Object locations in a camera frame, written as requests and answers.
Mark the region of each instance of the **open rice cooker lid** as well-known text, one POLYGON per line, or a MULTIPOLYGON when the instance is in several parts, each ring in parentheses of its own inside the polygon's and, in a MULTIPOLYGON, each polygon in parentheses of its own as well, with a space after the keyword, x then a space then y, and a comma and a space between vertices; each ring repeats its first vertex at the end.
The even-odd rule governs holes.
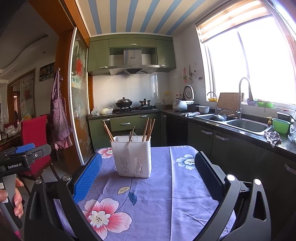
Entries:
POLYGON ((193 100, 194 99, 194 93, 191 85, 185 85, 184 86, 184 95, 186 100, 193 100))

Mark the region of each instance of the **blue stripe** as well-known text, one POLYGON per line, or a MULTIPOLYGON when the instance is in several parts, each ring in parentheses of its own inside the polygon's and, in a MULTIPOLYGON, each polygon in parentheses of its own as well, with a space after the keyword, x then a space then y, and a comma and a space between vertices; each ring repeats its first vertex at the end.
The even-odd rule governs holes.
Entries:
POLYGON ((110 0, 111 33, 116 33, 117 0, 110 0))
POLYGON ((139 0, 131 0, 130 8, 128 10, 128 19, 126 21, 126 32, 131 31, 131 26, 133 25, 133 18, 135 16, 138 1, 139 0))
POLYGON ((177 27, 186 19, 190 14, 192 14, 205 0, 197 0, 167 32, 167 35, 171 35, 172 32, 176 30, 177 27))
POLYGON ((96 28, 97 34, 102 34, 99 14, 98 14, 98 7, 96 6, 96 0, 89 0, 89 8, 91 10, 91 16, 94 21, 94 26, 96 28))
POLYGON ((152 14, 154 13, 159 1, 160 0, 152 0, 151 4, 149 6, 149 9, 148 9, 148 11, 146 13, 146 16, 144 18, 144 21, 142 23, 142 27, 140 29, 140 32, 142 32, 142 33, 145 32, 145 30, 146 30, 146 28, 148 26, 148 23, 149 23, 149 21, 150 21, 150 19, 152 17, 152 14))
POLYGON ((156 26, 153 33, 157 34, 159 30, 162 28, 162 26, 165 24, 165 22, 168 20, 170 15, 173 13, 173 11, 176 9, 176 7, 180 4, 182 0, 174 0, 168 10, 165 12, 164 16, 160 20, 159 24, 156 26))

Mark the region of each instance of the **chair leg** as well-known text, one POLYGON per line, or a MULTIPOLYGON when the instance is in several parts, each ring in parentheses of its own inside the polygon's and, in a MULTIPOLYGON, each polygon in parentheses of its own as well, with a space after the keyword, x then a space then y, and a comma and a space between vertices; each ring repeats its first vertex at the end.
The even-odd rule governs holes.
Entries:
POLYGON ((18 176, 18 178, 24 184, 24 187, 25 187, 26 191, 28 192, 28 194, 31 195, 31 192, 30 192, 27 184, 25 183, 25 180, 23 179, 23 177, 18 176))
POLYGON ((57 171, 55 170, 54 165, 52 164, 51 161, 49 161, 49 166, 50 166, 50 169, 52 170, 54 176, 56 177, 56 179, 60 180, 59 175, 57 174, 57 171))

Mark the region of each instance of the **stainless steel sink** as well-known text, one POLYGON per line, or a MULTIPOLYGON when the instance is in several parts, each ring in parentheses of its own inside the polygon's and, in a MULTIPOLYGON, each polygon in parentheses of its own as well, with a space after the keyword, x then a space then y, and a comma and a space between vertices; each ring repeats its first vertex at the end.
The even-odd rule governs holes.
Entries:
POLYGON ((222 125, 230 126, 235 129, 239 129, 245 132, 249 132, 258 136, 263 136, 264 131, 269 131, 272 126, 268 126, 267 124, 259 123, 252 120, 240 119, 240 120, 228 120, 228 121, 215 121, 209 120, 211 116, 214 114, 208 115, 197 115, 196 118, 206 119, 211 122, 220 123, 222 125))

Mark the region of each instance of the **rice cooker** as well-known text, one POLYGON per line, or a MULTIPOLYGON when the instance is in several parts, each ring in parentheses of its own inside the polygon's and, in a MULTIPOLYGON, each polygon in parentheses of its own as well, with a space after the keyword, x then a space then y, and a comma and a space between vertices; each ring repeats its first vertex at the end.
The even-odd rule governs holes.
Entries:
POLYGON ((184 87, 184 96, 186 100, 176 99, 173 104, 173 109, 175 111, 185 111, 187 110, 187 104, 194 103, 194 94, 191 85, 186 85, 184 87))

